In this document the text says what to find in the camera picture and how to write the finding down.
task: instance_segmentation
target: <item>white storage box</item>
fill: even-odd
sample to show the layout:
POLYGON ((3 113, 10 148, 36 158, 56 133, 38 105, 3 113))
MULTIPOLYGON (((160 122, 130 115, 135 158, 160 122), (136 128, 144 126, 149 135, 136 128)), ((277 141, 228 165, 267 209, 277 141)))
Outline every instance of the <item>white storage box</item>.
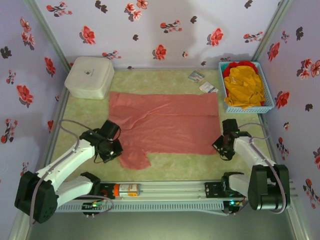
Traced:
POLYGON ((107 58, 80 56, 64 82, 72 96, 82 99, 103 99, 115 74, 107 58))

